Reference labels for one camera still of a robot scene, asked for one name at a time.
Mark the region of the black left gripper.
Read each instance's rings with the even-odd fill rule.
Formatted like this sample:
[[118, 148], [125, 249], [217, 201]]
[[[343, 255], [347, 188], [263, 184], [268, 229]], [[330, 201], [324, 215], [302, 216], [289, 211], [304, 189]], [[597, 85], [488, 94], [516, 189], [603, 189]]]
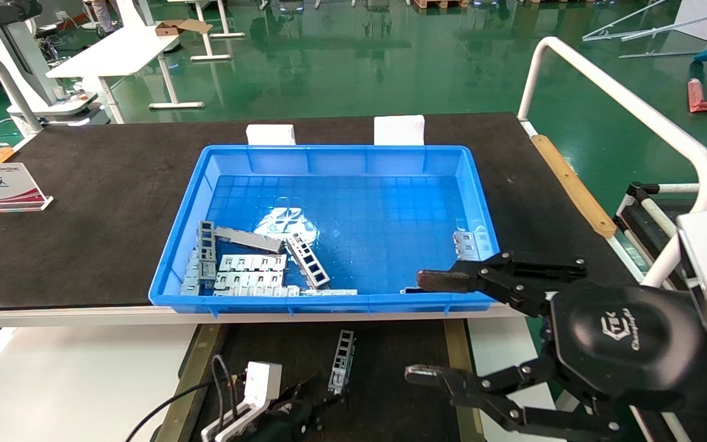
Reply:
[[345, 395], [329, 389], [329, 382], [319, 374], [291, 384], [281, 396], [256, 419], [249, 433], [250, 441], [303, 441], [311, 433], [325, 428], [323, 417], [337, 405], [345, 405]]

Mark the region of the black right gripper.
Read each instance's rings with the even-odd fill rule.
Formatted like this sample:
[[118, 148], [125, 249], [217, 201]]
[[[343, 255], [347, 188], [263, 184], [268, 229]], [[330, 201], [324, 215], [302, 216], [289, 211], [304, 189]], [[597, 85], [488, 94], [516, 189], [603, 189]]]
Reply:
[[[678, 411], [689, 405], [687, 380], [707, 341], [690, 297], [579, 281], [586, 277], [582, 257], [500, 252], [483, 261], [457, 260], [450, 269], [421, 269], [416, 285], [424, 293], [483, 293], [533, 318], [551, 314], [558, 359], [585, 386], [637, 408]], [[550, 302], [538, 282], [556, 289], [572, 285]], [[551, 380], [569, 381], [555, 359], [532, 359], [486, 376], [416, 364], [405, 367], [404, 377], [439, 388], [452, 406], [479, 409], [511, 433], [569, 441], [615, 441], [625, 433], [609, 403], [591, 392], [582, 395], [590, 400], [587, 415], [528, 408], [508, 397]]]

